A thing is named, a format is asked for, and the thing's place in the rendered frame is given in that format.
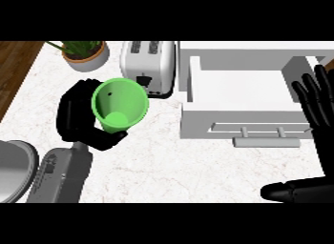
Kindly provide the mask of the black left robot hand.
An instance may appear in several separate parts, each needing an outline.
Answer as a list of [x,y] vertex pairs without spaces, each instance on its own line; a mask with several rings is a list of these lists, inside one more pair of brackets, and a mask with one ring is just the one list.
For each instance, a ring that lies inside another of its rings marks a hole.
[[56,130],[67,142],[81,142],[99,151],[111,149],[126,138],[126,131],[108,133],[95,127],[96,116],[92,110],[92,97],[102,85],[98,79],[78,80],[62,95]]

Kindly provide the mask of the white open drawer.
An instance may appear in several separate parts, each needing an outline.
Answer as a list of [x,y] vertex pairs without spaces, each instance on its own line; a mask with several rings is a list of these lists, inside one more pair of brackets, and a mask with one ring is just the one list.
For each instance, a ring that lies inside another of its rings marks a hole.
[[291,82],[318,63],[296,56],[278,71],[207,71],[194,56],[180,137],[229,139],[237,148],[297,148],[312,129]]

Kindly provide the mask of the white drawer cabinet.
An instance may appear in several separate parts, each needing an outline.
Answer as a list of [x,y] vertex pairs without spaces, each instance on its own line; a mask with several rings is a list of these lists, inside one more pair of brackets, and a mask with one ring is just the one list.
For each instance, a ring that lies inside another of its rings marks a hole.
[[188,90],[191,57],[204,71],[281,71],[291,83],[334,60],[334,41],[179,41],[179,90]]

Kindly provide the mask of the white toaster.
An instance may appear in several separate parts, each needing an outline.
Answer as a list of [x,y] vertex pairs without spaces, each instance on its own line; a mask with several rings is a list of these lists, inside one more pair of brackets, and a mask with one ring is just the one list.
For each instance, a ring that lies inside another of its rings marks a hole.
[[123,76],[145,88],[149,98],[169,98],[176,76],[173,41],[126,41],[121,49]]

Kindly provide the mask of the green cup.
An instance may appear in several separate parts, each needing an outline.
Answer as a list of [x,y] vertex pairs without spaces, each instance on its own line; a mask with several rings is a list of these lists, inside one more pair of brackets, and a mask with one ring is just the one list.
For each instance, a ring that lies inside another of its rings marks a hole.
[[146,91],[127,78],[112,78],[93,92],[92,111],[108,133],[126,131],[143,119],[149,108]]

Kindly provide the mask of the potted green plant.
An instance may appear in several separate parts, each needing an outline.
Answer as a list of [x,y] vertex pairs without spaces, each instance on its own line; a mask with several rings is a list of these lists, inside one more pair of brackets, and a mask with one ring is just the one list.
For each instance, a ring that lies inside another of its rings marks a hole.
[[95,71],[109,58],[109,48],[105,41],[64,41],[50,46],[62,51],[62,56],[71,68],[80,72]]

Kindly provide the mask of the grey rounded appliance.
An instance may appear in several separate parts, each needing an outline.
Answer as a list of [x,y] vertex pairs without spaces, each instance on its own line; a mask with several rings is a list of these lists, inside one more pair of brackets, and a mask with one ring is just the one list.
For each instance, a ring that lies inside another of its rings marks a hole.
[[16,203],[22,198],[39,166],[39,152],[31,144],[21,140],[0,140],[0,203]]

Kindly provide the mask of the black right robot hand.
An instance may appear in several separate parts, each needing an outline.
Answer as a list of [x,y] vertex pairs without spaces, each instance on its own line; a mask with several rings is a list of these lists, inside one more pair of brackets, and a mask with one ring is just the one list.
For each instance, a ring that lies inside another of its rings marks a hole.
[[334,203],[334,69],[316,65],[315,74],[305,73],[303,82],[291,86],[312,127],[324,177],[263,186],[262,198],[284,203]]

